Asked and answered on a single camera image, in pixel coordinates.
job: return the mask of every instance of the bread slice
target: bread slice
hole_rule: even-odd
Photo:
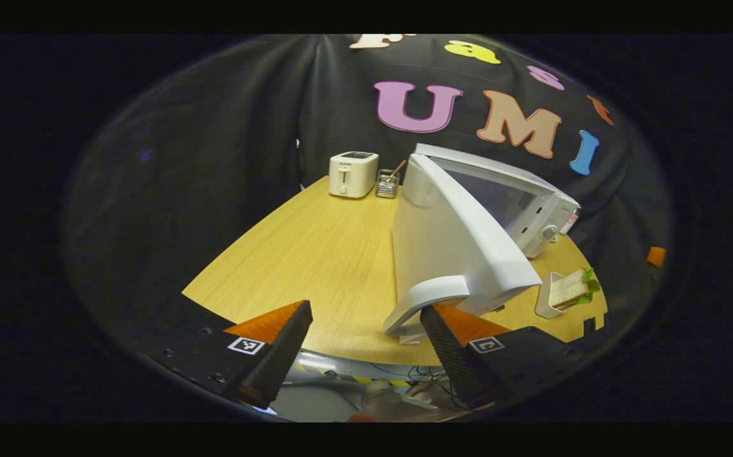
[[[581,268],[577,272],[553,282],[550,290],[550,306],[558,307],[567,303],[567,301],[572,301],[589,293],[589,284],[583,281],[585,272],[586,270]]]

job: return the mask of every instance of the black cloth backdrop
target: black cloth backdrop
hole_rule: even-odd
[[[74,286],[105,329],[135,350],[192,332],[199,315],[176,299],[180,291],[300,183],[325,176],[329,157],[365,150],[392,168],[416,142],[525,168],[581,203],[570,236],[607,293],[606,335],[648,303],[645,257],[651,246],[670,247],[671,197],[653,148],[625,113],[560,70],[494,41],[418,35],[383,49],[350,49],[357,40],[257,37],[166,79],[104,129],[71,180],[65,257]],[[449,40],[480,44],[502,63],[450,53]],[[530,64],[558,76],[565,90],[532,78]],[[404,132],[378,119],[380,81],[415,84],[405,107],[412,117],[430,115],[428,84],[464,95],[444,129]],[[480,139],[476,131],[490,110],[486,89],[514,96],[525,116],[538,108],[561,116],[555,157]],[[604,103],[614,126],[587,95]],[[582,129],[601,143],[589,176],[569,168]]]

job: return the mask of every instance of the orange object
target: orange object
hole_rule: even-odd
[[[296,310],[304,302],[305,300],[296,301],[296,303],[291,303],[285,307],[272,310],[272,312],[256,316],[249,321],[242,322],[242,324],[236,324],[233,327],[225,329],[225,332],[273,344],[273,341],[275,341],[279,332],[282,331],[284,325],[290,321],[290,318],[296,314]]]
[[[647,260],[651,265],[662,268],[665,262],[665,248],[651,246],[650,251],[648,251]]]
[[[496,336],[500,333],[507,333],[510,329],[506,329],[501,325],[485,321],[485,319],[477,317],[473,314],[458,310],[456,307],[450,307],[441,303],[433,305],[433,309],[437,310],[442,321],[448,326],[459,344],[462,347],[468,345],[469,341],[480,338],[488,338],[488,336]]]

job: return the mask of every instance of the yellow letter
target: yellow letter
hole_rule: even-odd
[[[465,57],[475,57],[487,63],[502,63],[496,58],[492,50],[479,46],[479,44],[465,43],[464,41],[450,40],[445,44],[445,50]]]
[[[521,112],[516,99],[506,93],[496,90],[485,90],[485,96],[491,99],[491,113],[487,116],[487,124],[476,132],[479,138],[488,142],[505,142],[502,128],[508,127],[510,142],[514,147],[520,145],[530,136],[532,137],[524,148],[529,153],[536,154],[544,159],[552,157],[552,141],[555,139],[555,130],[561,123],[561,118],[554,112],[538,108],[527,119]]]
[[[351,49],[366,49],[366,48],[387,48],[389,43],[384,43],[383,40],[389,40],[392,43],[397,43],[403,39],[403,35],[413,37],[416,34],[363,34],[360,35],[360,40],[357,43],[349,44]]]

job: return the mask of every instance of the microwave door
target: microwave door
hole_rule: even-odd
[[[403,342],[419,342],[413,317],[430,304],[482,315],[541,284],[499,221],[422,154],[409,158],[392,244],[398,304],[383,327]]]

